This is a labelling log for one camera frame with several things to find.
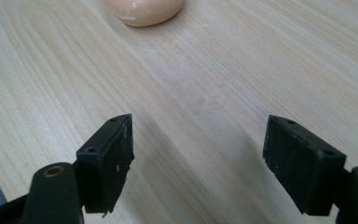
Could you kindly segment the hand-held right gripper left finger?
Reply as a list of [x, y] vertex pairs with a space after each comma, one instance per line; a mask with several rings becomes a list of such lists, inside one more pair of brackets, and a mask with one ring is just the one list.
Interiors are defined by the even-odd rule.
[[109, 119], [76, 152], [80, 200], [87, 213], [112, 213], [134, 160], [132, 115]]

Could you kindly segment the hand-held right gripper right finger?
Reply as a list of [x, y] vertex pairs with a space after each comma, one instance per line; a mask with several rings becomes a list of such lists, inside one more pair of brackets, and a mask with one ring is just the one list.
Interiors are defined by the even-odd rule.
[[268, 117], [263, 158], [298, 210], [327, 216], [346, 155], [300, 124]]

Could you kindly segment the peach round egg-shaped object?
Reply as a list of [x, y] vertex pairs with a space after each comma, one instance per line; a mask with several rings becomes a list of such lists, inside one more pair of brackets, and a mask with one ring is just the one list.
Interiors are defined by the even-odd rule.
[[169, 20], [185, 0], [107, 0], [116, 17], [132, 27], [145, 27]]

